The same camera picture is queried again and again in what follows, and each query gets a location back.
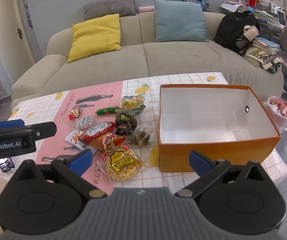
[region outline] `cardboard box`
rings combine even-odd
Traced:
[[[188,155],[193,149],[236,165],[248,160],[261,163],[280,138],[272,118],[248,86],[160,86],[161,172],[192,171]]]

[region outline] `sofa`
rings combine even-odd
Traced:
[[[121,50],[67,63],[72,45],[72,28],[54,34],[47,55],[12,86],[11,106],[57,92],[102,83],[196,72],[222,72],[229,84],[249,85],[261,100],[281,96],[283,75],[263,70],[213,39],[224,14],[205,12],[209,42],[155,42],[155,12],[120,18]]]

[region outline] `door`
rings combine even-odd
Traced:
[[[18,16],[17,0],[0,0],[0,54],[13,82],[16,82],[34,62],[29,55]]]

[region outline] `tile floor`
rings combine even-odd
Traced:
[[[0,104],[0,121],[7,121],[12,113],[11,101]]]

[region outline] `lemon print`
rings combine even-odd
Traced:
[[[34,113],[30,113],[29,115],[27,115],[27,118],[31,117]]]
[[[10,115],[9,118],[14,117],[14,115],[19,111],[19,108],[20,108],[20,107],[17,107],[14,111],[12,111],[12,114]]]
[[[141,87],[138,87],[135,91],[135,94],[142,94],[149,90],[148,84],[144,83],[141,85]]]
[[[149,166],[158,167],[159,166],[159,146],[156,145],[149,154]]]
[[[57,93],[55,99],[58,100],[58,99],[62,98],[63,95],[64,95],[63,92]]]
[[[207,76],[207,81],[208,82],[212,82],[213,80],[215,80],[216,77],[215,76]]]

